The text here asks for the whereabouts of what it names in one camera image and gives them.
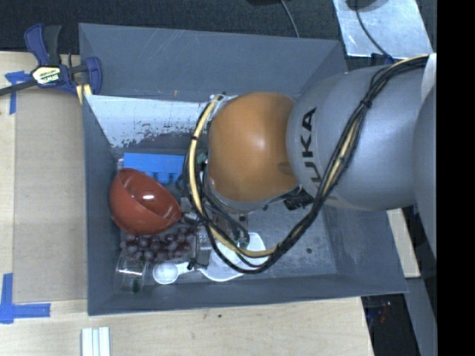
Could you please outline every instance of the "gray plastic container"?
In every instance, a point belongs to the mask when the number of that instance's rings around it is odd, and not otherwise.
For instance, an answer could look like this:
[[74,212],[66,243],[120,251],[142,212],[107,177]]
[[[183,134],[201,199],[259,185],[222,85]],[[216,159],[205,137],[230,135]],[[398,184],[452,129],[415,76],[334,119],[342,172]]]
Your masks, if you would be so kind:
[[[298,99],[319,80],[346,71],[341,45],[334,41],[95,24],[81,24],[79,32],[81,57],[101,60],[101,94],[107,96],[202,104],[212,93],[268,90]],[[108,189],[117,160],[125,151],[184,154],[189,133],[158,134],[154,141],[112,147],[100,120],[84,101],[90,315],[407,291],[386,213],[331,207],[262,274],[215,283],[191,272],[172,285],[146,283],[135,294],[114,291],[120,231],[111,220]],[[249,226],[258,229],[266,246],[272,246],[306,211],[272,205],[251,214]]]

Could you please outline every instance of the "cable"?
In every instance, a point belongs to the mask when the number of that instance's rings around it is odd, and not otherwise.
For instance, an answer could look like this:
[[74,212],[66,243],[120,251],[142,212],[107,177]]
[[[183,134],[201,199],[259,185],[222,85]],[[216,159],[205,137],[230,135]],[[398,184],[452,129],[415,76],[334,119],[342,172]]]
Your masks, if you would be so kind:
[[361,14],[359,12],[358,0],[355,1],[355,12],[356,12],[356,17],[358,18],[358,22],[361,25],[361,29],[364,31],[368,39],[373,43],[373,45],[375,45],[378,48],[379,51],[381,51],[381,53],[384,56],[387,56],[390,59],[394,60],[394,58],[385,49],[381,47],[381,45],[373,38],[373,36],[371,36],[366,26],[364,26],[363,20],[361,19]]
[[371,33],[368,31],[368,29],[364,25],[363,20],[361,19],[361,14],[359,12],[359,8],[358,8],[358,0],[356,0],[356,2],[355,2],[355,12],[356,12],[356,18],[358,19],[358,22],[361,26],[361,29],[364,31],[364,34],[366,34],[368,39],[373,43],[373,45],[376,46],[376,48],[381,52],[381,54],[383,56],[386,56],[386,57],[390,58],[391,60],[394,60],[394,58],[386,50],[384,50],[382,48],[382,46],[374,39],[374,37],[371,36]]
[[295,35],[297,36],[297,38],[300,38],[300,34],[298,34],[297,25],[295,25],[294,18],[292,17],[292,14],[290,13],[289,8],[287,7],[287,4],[285,4],[284,0],[280,0],[280,1],[281,1],[282,6],[285,9],[285,12],[287,13],[287,15],[289,17],[289,20],[290,20],[290,23],[292,24],[292,27],[294,28]]

